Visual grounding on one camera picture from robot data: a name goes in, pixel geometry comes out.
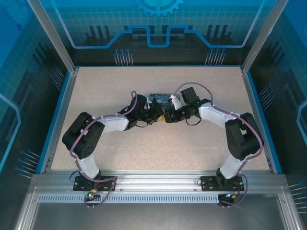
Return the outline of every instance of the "circuit pattern graphic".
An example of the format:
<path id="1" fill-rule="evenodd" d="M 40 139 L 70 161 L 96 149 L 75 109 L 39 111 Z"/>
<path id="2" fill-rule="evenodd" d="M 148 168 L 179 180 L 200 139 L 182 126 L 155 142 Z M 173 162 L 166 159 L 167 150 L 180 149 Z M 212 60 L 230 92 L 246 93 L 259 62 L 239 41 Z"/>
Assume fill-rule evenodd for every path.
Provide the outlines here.
<path id="1" fill-rule="evenodd" d="M 173 13 L 173 10 L 179 9 L 179 4 L 182 3 L 183 0 L 136 0 L 139 10 L 157 17 L 161 14 L 166 16 L 168 13 Z"/>
<path id="2" fill-rule="evenodd" d="M 28 3 L 26 0 L 2 0 L 0 5 L 6 8 L 18 24 L 22 24 L 27 17 Z"/>

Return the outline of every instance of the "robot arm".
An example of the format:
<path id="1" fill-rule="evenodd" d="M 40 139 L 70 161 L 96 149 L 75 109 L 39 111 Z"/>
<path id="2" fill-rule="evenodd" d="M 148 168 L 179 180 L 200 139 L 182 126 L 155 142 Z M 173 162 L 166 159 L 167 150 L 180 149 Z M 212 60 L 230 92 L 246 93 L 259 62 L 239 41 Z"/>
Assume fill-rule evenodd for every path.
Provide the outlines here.
<path id="1" fill-rule="evenodd" d="M 144 121 L 151 125 L 161 116 L 164 117 L 167 123 L 179 122 L 196 116 L 199 119 L 211 121 L 226 131 L 230 155 L 221 168 L 217 170 L 217 181 L 223 187 L 227 180 L 236 176 L 246 159 L 255 154 L 260 148 L 255 135 L 236 116 L 248 122 L 260 136 L 256 122 L 249 113 L 243 115 L 226 114 L 223 110 L 214 106 L 210 100 L 200 100 L 192 87 L 181 91 L 181 95 L 186 105 L 183 106 L 176 96 L 171 95 L 169 101 L 173 105 L 172 108 L 161 108 L 155 101 L 148 104 L 146 97 L 137 95 L 136 106 L 133 108 L 135 99 L 131 101 L 130 106 L 127 106 L 127 110 L 133 108 L 129 114 L 123 116 L 122 114 L 125 111 L 122 110 L 112 117 L 105 116 L 95 122 L 73 150 L 73 154 L 76 156 L 75 160 L 78 161 L 83 174 L 90 179 L 99 179 L 100 177 L 100 171 L 96 166 L 92 153 L 102 134 L 129 130 L 136 126 L 138 121 Z M 94 120 L 95 117 L 88 113 L 81 113 L 78 116 L 62 138 L 62 142 L 68 150 L 71 149 L 83 129 Z"/>

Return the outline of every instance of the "glass panel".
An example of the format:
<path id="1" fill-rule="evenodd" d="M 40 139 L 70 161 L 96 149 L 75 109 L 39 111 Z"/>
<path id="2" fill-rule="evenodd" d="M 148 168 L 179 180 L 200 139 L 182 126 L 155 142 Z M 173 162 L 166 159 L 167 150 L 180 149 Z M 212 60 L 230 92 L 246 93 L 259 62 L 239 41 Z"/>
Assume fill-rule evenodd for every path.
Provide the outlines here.
<path id="1" fill-rule="evenodd" d="M 76 65 L 241 65 L 275 0 L 42 3 Z"/>
<path id="2" fill-rule="evenodd" d="M 288 2 L 250 69 L 289 184 L 307 182 L 306 8 Z"/>
<path id="3" fill-rule="evenodd" d="M 67 70 L 27 1 L 0 2 L 0 229 L 13 229 Z"/>

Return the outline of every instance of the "aluminum frame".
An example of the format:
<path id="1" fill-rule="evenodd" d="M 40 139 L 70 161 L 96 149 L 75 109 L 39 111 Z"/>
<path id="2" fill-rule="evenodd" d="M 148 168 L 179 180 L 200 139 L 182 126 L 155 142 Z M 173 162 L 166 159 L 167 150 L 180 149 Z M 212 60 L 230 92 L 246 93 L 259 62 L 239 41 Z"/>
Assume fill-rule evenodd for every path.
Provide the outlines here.
<path id="1" fill-rule="evenodd" d="M 289 230 L 303 230 L 291 193 L 284 175 L 263 174 L 259 171 L 245 171 L 248 177 L 248 194 L 277 194 L 283 215 Z M 34 175 L 28 195 L 24 201 L 15 230 L 29 230 L 35 216 L 40 195 L 76 196 L 86 192 L 72 191 L 73 183 L 68 178 L 71 172 L 53 175 Z M 104 171 L 103 175 L 117 175 L 118 185 L 115 195 L 132 195 L 143 197 L 145 194 L 165 194 L 167 196 L 213 195 L 219 192 L 202 192 L 196 181 L 201 175 L 215 175 L 215 171 Z M 50 200 L 47 203 L 58 203 Z M 80 203 L 79 200 L 69 203 Z"/>
<path id="2" fill-rule="evenodd" d="M 264 148 L 264 152 L 265 152 L 267 158 L 269 159 L 269 162 L 270 162 L 269 166 L 272 168 L 273 173 L 277 173 L 276 165 L 275 165 L 275 162 L 274 162 L 274 159 L 273 159 L 273 155 L 272 155 L 272 151 L 271 151 L 271 148 L 270 148 L 270 145 L 269 145 L 268 137 L 266 136 L 264 125 L 261 121 L 260 112 L 257 108 L 257 103 L 256 103 L 256 99 L 255 99 L 255 97 L 257 97 L 257 95 L 253 94 L 253 90 L 252 90 L 250 81 L 248 79 L 247 73 L 244 73 L 242 71 L 242 76 L 243 76 L 243 81 L 244 81 L 244 84 L 245 84 L 245 87 L 246 87 L 246 90 L 247 90 L 247 93 L 248 93 L 250 105 L 251 105 L 251 108 L 252 108 L 253 113 L 254 113 L 255 121 L 256 121 L 258 128 L 259 128 L 259 131 L 260 131 L 260 133 L 263 137 L 263 142 L 264 142 L 263 148 Z"/>
<path id="3" fill-rule="evenodd" d="M 70 73 L 74 73 L 75 65 L 69 56 L 61 38 L 58 35 L 57 30 L 54 28 L 47 12 L 45 11 L 42 3 L 39 0 L 27 0 L 31 6 L 34 14 L 39 20 L 40 24 L 44 28 L 47 36 L 49 37 L 51 43 L 55 47 L 59 57 L 62 59 L 65 67 Z"/>
<path id="4" fill-rule="evenodd" d="M 264 42 L 267 40 L 268 36 L 270 35 L 273 27 L 275 26 L 277 20 L 279 19 L 280 15 L 282 14 L 286 4 L 289 0 L 276 0 L 268 18 L 266 19 L 260 33 L 258 34 L 252 48 L 250 49 L 243 65 L 243 73 L 246 74 L 253 64 L 254 60 L 256 59 L 258 53 L 260 52 Z"/>

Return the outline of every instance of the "speckled tabletop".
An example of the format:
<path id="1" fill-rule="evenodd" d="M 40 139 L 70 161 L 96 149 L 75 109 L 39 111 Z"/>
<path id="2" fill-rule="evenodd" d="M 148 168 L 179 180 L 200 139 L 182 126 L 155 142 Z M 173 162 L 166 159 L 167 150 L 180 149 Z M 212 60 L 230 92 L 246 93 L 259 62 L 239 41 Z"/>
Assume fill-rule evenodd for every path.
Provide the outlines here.
<path id="1" fill-rule="evenodd" d="M 51 169 L 77 169 L 61 138 L 81 112 L 114 114 L 130 104 L 132 90 L 146 97 L 153 92 L 173 93 L 187 81 L 206 85 L 221 108 L 252 113 L 239 67 L 82 67 Z M 201 99 L 210 98 L 203 88 L 194 89 Z M 103 135 L 94 158 L 101 170 L 210 170 L 219 168 L 228 154 L 225 131 L 209 121 L 202 120 L 197 126 L 159 121 L 146 128 Z M 268 168 L 264 154 L 245 167 Z"/>

